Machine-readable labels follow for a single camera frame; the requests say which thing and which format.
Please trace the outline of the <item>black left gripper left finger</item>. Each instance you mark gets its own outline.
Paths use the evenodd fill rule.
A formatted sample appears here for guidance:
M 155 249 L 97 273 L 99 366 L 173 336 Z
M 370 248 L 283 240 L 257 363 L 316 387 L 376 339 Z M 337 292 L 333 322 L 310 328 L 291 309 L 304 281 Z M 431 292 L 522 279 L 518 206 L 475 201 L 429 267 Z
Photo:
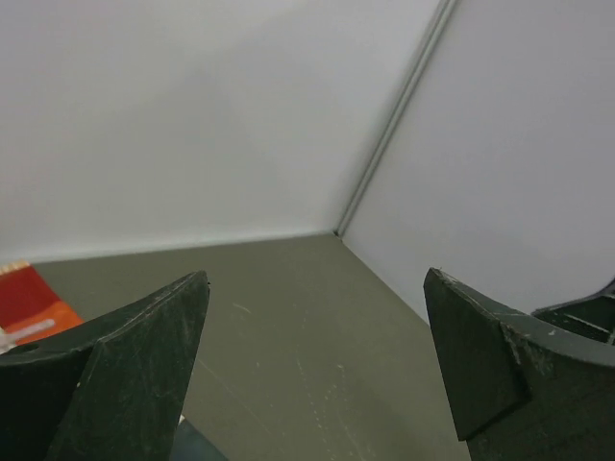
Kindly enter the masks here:
M 197 271 L 2 354 L 2 459 L 169 459 L 208 305 Z

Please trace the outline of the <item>patchwork orange red placemat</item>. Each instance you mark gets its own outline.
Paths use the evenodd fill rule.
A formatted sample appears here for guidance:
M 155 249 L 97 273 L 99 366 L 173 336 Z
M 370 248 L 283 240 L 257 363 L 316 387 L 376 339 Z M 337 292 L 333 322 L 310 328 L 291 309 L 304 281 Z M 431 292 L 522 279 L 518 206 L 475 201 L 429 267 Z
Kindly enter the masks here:
M 81 325 L 82 318 L 27 261 L 1 267 L 1 353 Z

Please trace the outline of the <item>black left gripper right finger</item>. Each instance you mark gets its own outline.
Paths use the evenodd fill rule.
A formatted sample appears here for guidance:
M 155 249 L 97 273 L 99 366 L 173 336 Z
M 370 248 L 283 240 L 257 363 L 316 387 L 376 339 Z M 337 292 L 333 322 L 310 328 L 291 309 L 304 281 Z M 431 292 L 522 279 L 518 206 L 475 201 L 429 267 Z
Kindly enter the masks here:
M 455 431 L 472 459 L 613 459 L 613 285 L 530 314 L 434 268 L 424 293 Z

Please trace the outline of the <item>phone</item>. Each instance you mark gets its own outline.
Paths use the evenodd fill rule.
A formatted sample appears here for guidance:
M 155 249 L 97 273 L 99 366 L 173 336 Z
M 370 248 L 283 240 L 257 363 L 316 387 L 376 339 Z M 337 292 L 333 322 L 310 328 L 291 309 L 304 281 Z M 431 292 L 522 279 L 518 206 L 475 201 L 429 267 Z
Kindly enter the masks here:
M 182 415 L 175 433 L 169 460 L 227 461 L 228 458 Z

